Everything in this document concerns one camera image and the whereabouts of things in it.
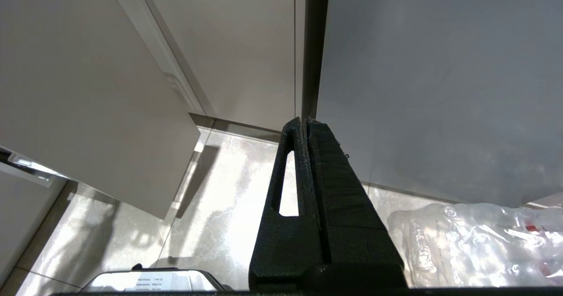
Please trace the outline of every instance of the marble floor tile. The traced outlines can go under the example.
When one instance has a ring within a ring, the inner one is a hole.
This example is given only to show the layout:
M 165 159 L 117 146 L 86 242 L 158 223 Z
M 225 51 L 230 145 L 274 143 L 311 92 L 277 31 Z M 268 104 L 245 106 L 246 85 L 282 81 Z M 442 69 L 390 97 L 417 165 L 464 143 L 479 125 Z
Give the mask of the marble floor tile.
M 79 292 L 80 288 L 15 268 L 0 296 L 48 296 L 54 292 Z
M 277 147 L 212 131 L 156 266 L 207 270 L 222 284 L 248 289 Z M 294 180 L 294 169 L 287 172 Z
M 161 220 L 84 184 L 69 196 L 70 204 L 39 255 L 24 252 L 20 267 L 83 287 L 102 272 L 157 260 L 175 209 Z

